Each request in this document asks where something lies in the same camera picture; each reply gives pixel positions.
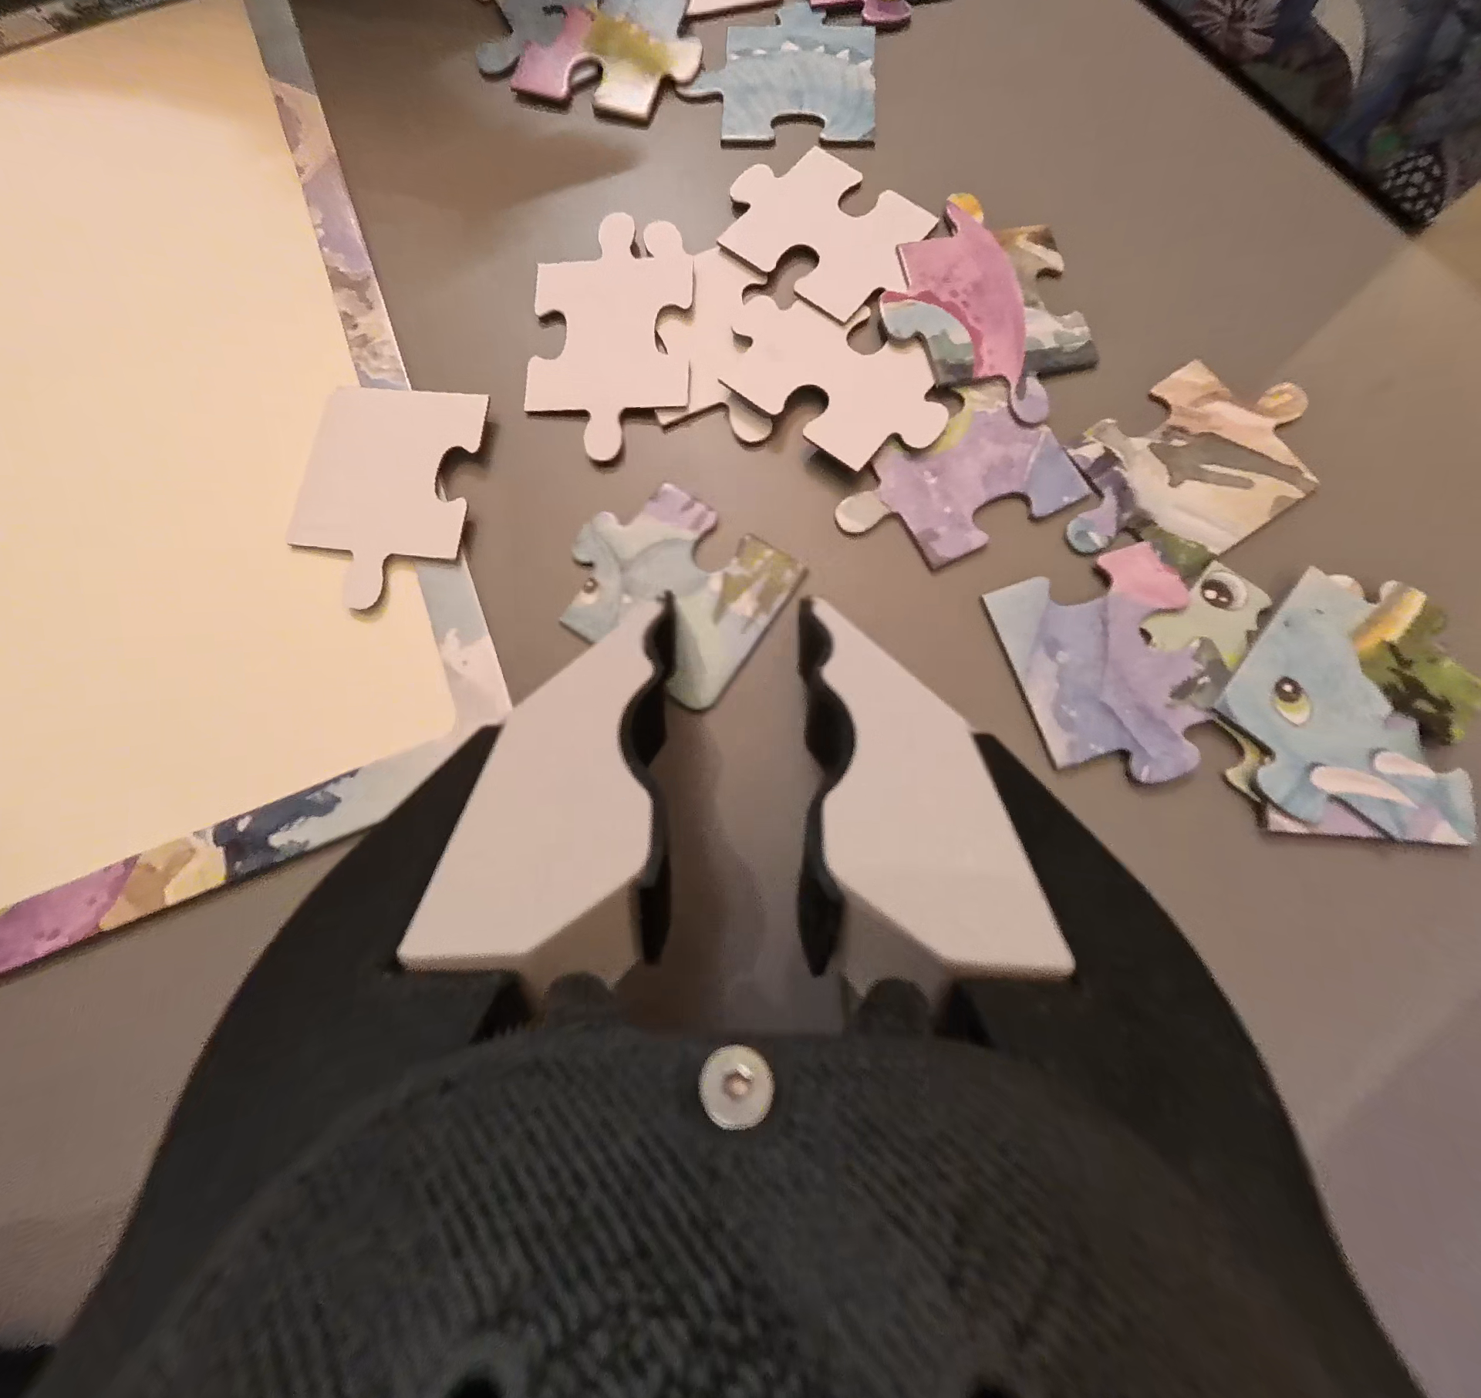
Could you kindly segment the puzzle tray with painted border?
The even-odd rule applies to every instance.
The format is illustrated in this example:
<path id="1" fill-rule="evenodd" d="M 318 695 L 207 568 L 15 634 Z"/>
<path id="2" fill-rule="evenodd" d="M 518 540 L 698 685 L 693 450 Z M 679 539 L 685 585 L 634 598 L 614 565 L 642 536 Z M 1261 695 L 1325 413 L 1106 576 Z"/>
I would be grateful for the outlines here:
<path id="1" fill-rule="evenodd" d="M 289 0 L 4 14 L 4 975 L 381 821 L 511 700 L 469 565 L 287 539 L 410 391 Z"/>

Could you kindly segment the illustrated puzzle box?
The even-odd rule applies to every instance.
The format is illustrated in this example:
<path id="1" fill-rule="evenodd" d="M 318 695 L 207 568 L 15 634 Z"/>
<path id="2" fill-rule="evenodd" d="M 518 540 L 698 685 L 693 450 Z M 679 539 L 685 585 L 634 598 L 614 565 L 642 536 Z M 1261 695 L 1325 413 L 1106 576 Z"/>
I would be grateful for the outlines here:
<path id="1" fill-rule="evenodd" d="M 1402 226 L 1478 183 L 1480 0 L 1146 0 Z"/>

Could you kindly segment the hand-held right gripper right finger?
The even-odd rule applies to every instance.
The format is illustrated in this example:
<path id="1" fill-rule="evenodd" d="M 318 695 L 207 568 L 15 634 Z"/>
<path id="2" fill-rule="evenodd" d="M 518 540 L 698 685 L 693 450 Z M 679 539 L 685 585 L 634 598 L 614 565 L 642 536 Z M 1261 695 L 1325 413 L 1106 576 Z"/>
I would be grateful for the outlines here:
<path id="1" fill-rule="evenodd" d="M 798 610 L 805 743 L 817 766 L 798 879 L 813 975 L 1067 980 L 1075 959 L 977 735 L 830 602 Z"/>

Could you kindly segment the blue dinosaur head jigsaw piece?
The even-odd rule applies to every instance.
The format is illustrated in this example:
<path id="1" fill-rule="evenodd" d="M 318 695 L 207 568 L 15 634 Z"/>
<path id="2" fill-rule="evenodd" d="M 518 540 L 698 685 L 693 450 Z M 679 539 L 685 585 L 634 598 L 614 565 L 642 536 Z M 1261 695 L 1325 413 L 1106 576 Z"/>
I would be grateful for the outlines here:
<path id="1" fill-rule="evenodd" d="M 703 568 L 697 550 L 718 523 L 713 505 L 674 482 L 660 484 L 627 521 L 595 515 L 572 547 L 587 576 L 561 616 L 564 627 L 598 642 L 631 605 L 672 595 L 669 693 L 693 711 L 721 701 L 808 574 L 805 561 L 755 534 L 738 540 L 724 566 Z"/>

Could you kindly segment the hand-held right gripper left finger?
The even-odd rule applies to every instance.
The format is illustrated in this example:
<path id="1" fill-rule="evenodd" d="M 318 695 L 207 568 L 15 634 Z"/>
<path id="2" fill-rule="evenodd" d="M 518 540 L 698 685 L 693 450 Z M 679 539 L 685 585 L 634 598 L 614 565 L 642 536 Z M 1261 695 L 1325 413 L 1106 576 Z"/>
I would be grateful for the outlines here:
<path id="1" fill-rule="evenodd" d="M 400 945 L 411 970 L 608 985 L 655 962 L 672 919 L 668 738 L 671 594 L 642 598 L 498 729 Z"/>

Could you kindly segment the pile of jigsaw pieces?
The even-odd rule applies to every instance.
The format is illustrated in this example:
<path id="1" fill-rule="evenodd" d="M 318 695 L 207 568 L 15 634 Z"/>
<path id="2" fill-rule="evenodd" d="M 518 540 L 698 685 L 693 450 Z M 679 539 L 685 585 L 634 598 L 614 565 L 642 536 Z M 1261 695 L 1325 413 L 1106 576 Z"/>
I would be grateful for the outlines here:
<path id="1" fill-rule="evenodd" d="M 508 553 L 658 416 L 795 423 L 846 536 L 988 577 L 1058 766 L 1243 748 L 1272 827 L 1478 837 L 1478 296 L 1135 0 L 806 2 L 653 123 L 479 80 L 473 1 L 316 59 L 434 384 L 492 389 Z"/>

